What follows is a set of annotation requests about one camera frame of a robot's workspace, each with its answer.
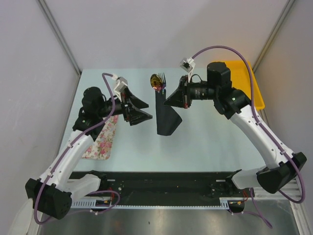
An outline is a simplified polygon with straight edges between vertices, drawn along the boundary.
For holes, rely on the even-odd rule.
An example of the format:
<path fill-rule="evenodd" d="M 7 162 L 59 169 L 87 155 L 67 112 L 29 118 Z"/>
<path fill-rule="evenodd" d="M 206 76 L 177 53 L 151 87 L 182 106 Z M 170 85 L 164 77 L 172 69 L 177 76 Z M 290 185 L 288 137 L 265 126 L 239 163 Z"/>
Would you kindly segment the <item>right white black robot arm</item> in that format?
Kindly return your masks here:
<path fill-rule="evenodd" d="M 230 196 L 238 196 L 244 188 L 260 186 L 268 193 L 281 192 L 283 186 L 298 176 L 307 161 L 302 153 L 294 153 L 282 144 L 269 129 L 244 91 L 232 85 L 231 69 L 225 62 L 207 65 L 207 80 L 194 82 L 183 75 L 179 86 L 166 96 L 166 78 L 162 73 L 152 74 L 150 84 L 156 94 L 156 129 L 161 136 L 171 135 L 181 118 L 174 108 L 187 109 L 194 100 L 212 100 L 219 114 L 225 116 L 248 137 L 262 156 L 265 167 L 237 170 L 225 184 Z"/>

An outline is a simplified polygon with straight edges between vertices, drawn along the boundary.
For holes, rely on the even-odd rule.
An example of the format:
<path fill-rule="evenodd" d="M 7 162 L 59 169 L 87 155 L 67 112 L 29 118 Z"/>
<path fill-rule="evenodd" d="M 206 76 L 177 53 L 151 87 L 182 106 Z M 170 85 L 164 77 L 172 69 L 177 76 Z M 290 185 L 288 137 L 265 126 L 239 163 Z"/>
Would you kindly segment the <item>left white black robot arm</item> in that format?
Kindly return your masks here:
<path fill-rule="evenodd" d="M 123 115 L 130 125 L 137 125 L 152 119 L 152 115 L 144 111 L 148 107 L 127 87 L 109 99 L 105 99 L 98 87 L 86 89 L 65 148 L 39 179 L 29 179 L 25 185 L 28 198 L 33 200 L 34 212 L 60 220 L 69 212 L 73 202 L 93 193 L 104 195 L 108 183 L 102 180 L 100 173 L 92 171 L 71 184 L 68 180 L 111 116 Z"/>

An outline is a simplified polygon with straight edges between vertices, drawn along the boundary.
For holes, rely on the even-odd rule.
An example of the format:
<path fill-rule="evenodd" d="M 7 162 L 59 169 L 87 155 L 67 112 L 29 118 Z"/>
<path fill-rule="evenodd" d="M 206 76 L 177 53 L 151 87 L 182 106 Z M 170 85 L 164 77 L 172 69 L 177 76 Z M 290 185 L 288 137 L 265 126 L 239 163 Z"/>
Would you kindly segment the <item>iridescent rainbow fork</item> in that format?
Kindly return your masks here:
<path fill-rule="evenodd" d="M 161 92 L 162 94 L 164 94 L 166 92 L 166 77 L 165 77 L 165 73 L 159 73 L 158 74 L 160 79 L 161 79 Z"/>

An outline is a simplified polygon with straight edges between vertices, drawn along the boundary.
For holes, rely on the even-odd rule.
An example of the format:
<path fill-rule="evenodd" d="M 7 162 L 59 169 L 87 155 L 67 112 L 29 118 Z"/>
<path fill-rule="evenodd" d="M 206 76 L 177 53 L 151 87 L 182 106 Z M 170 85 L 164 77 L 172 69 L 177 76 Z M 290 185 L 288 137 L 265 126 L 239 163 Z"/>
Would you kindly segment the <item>yellow plastic bin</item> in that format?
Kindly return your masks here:
<path fill-rule="evenodd" d="M 236 89 L 242 90 L 249 98 L 251 98 L 251 82 L 245 63 L 243 61 L 237 60 L 225 61 L 225 64 L 231 71 L 232 86 Z M 253 81 L 254 106 L 257 111 L 260 111 L 265 108 L 265 103 L 263 101 L 254 73 L 251 72 L 251 74 Z"/>

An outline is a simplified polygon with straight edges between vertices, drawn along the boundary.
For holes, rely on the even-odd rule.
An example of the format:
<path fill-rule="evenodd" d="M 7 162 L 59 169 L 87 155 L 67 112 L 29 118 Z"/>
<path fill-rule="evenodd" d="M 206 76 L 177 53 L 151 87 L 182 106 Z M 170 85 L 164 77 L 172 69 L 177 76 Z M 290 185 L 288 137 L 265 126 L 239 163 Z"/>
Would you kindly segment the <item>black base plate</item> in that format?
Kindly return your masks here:
<path fill-rule="evenodd" d="M 238 189 L 231 172 L 103 172 L 100 189 L 120 194 L 120 206 L 217 206 L 221 198 L 242 200 L 249 189 Z"/>

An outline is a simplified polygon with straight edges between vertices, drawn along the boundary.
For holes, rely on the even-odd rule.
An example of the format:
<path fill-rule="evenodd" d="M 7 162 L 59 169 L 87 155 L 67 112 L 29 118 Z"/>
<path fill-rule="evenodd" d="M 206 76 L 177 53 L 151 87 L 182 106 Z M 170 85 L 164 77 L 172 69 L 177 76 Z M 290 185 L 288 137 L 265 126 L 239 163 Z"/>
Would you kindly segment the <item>floral pattern tray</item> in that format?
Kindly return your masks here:
<path fill-rule="evenodd" d="M 108 160 L 110 158 L 118 119 L 118 116 L 109 118 L 94 144 L 83 154 L 83 159 Z"/>

